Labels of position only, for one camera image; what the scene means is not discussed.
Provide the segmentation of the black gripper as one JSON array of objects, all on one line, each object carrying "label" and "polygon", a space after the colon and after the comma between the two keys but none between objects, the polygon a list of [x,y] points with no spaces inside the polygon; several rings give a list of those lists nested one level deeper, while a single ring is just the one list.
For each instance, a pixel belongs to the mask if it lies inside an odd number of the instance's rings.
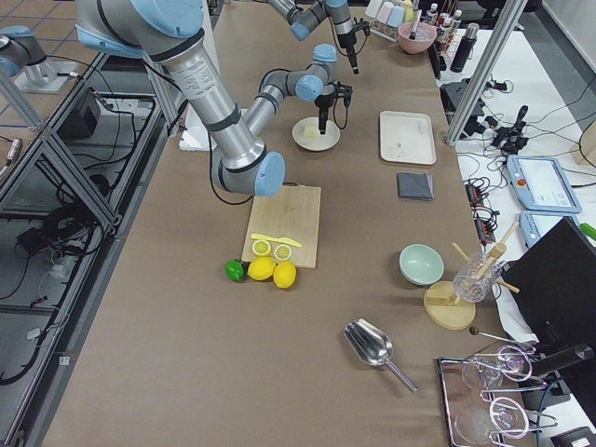
[{"label": "black gripper", "polygon": [[336,81],[326,85],[315,99],[314,104],[318,107],[318,132],[320,135],[326,134],[328,108],[334,106],[338,99],[341,99],[344,107],[348,108],[352,99],[352,87]]},{"label": "black gripper", "polygon": [[347,57],[354,75],[359,73],[358,55],[354,46],[357,44],[356,32],[363,31],[370,34],[370,23],[364,19],[348,18],[334,24],[334,31],[340,48],[347,50]]}]

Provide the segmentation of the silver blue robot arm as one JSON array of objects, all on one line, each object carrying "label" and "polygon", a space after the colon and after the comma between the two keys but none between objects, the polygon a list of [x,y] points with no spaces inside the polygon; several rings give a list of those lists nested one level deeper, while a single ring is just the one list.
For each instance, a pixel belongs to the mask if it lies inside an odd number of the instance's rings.
[{"label": "silver blue robot arm", "polygon": [[364,19],[353,18],[347,1],[314,1],[308,9],[298,7],[295,1],[271,0],[266,3],[290,25],[299,41],[305,41],[322,22],[329,20],[339,53],[348,59],[353,74],[359,73],[358,54],[365,43],[356,49],[357,32],[364,32],[368,38],[370,24]]},{"label": "silver blue robot arm", "polygon": [[281,154],[269,151],[259,135],[283,100],[296,96],[322,111],[338,83],[337,48],[319,44],[302,71],[275,70],[264,77],[252,106],[242,111],[230,96],[204,47],[204,11],[200,1],[78,1],[76,30],[86,47],[125,58],[149,57],[167,68],[175,85],[215,141],[211,175],[225,191],[273,196],[285,177]]}]

